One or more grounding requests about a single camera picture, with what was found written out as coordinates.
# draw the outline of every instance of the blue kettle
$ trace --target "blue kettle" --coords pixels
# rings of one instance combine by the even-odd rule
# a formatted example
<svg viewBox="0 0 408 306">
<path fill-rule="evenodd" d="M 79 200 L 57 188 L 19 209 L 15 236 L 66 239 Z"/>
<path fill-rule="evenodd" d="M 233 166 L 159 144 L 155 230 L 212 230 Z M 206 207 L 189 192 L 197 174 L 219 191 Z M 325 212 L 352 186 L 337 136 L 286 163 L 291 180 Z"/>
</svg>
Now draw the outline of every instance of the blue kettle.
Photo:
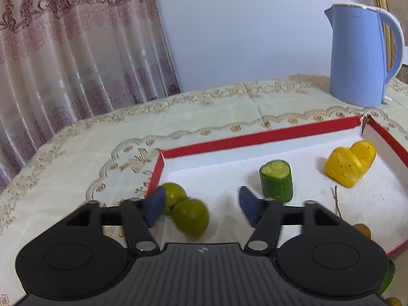
<svg viewBox="0 0 408 306">
<path fill-rule="evenodd" d="M 402 66 L 405 43 L 398 19 L 364 4 L 333 4 L 324 13 L 333 29 L 330 93 L 352 105 L 379 106 L 387 83 Z M 390 26 L 397 43 L 388 72 L 383 23 Z"/>
</svg>

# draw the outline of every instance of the red border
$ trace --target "red border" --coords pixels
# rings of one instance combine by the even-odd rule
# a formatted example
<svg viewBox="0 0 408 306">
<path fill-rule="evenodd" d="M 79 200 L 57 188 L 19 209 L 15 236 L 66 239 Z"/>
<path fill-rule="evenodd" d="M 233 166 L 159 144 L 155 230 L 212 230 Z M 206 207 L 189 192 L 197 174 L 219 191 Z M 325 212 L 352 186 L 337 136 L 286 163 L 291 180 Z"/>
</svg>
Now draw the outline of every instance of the red border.
<svg viewBox="0 0 408 306">
<path fill-rule="evenodd" d="M 321 135 L 324 133 L 331 133 L 352 129 L 361 125 L 362 115 L 351 117 L 344 117 L 341 119 L 334 119 L 330 121 L 323 121 L 317 123 L 310 123 L 298 126 L 284 127 L 282 129 L 269 130 L 259 133 L 252 133 L 249 135 L 242 135 L 238 137 L 231 137 L 210 142 L 198 143 L 188 146 L 171 148 L 168 150 L 161 150 L 156 165 L 153 170 L 152 178 L 147 189 L 146 197 L 148 197 L 159 184 L 160 176 L 164 168 L 164 160 L 175 157 L 182 157 L 187 155 L 215 152 L 218 150 L 227 150 L 230 148 L 239 148 L 251 145 L 259 145 L 270 142 L 279 142 L 282 140 L 302 138 L 313 135 Z M 379 125 L 371 116 L 368 117 L 368 124 L 386 141 L 386 143 L 395 151 L 398 157 L 408 167 L 408 152 L 402 145 L 395 140 L 395 138 L 387 132 L 381 125 Z M 391 257 L 398 251 L 408 245 L 406 240 L 401 245 L 398 245 L 394 250 L 390 251 L 387 256 Z"/>
</svg>

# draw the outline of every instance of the tablecloth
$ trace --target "tablecloth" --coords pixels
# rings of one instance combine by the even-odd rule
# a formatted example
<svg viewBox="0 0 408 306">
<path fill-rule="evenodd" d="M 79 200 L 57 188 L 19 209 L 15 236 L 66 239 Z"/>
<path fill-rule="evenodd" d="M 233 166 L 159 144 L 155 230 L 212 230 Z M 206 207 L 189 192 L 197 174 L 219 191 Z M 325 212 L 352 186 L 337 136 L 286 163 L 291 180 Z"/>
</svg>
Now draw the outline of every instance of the tablecloth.
<svg viewBox="0 0 408 306">
<path fill-rule="evenodd" d="M 408 85 L 391 80 L 386 93 L 392 101 L 378 108 L 341 102 L 328 85 L 327 76 L 302 74 L 238 83 L 122 108 L 63 129 L 0 196 L 0 306 L 24 296 L 14 262 L 26 243 L 91 199 L 111 206 L 143 197 L 158 149 L 365 112 L 408 149 Z M 134 151 L 132 160 L 121 161 L 128 151 Z M 119 228 L 105 233 L 123 243 Z M 408 280 L 407 263 L 408 255 L 396 259 L 398 282 L 387 291 L 405 303 L 400 277 Z"/>
</svg>

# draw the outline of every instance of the white wall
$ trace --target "white wall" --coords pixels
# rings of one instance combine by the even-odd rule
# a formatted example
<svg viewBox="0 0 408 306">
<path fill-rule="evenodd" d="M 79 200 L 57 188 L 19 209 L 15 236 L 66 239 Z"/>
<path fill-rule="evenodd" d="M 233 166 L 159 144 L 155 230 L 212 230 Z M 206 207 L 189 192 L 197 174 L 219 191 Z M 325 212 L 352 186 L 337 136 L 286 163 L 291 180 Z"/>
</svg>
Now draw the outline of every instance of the white wall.
<svg viewBox="0 0 408 306">
<path fill-rule="evenodd" d="M 290 74 L 329 74 L 323 11 L 373 0 L 157 0 L 184 91 Z"/>
</svg>

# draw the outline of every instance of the curtain fold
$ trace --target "curtain fold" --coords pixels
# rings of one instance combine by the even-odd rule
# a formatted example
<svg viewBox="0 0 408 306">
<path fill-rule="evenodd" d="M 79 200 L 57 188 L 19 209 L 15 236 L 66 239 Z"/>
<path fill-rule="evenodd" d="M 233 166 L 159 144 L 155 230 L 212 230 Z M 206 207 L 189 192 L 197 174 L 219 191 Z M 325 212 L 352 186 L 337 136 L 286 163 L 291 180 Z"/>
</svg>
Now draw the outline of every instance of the curtain fold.
<svg viewBox="0 0 408 306">
<path fill-rule="evenodd" d="M 61 128 L 180 93 L 155 0 L 0 0 L 0 190 Z"/>
</svg>

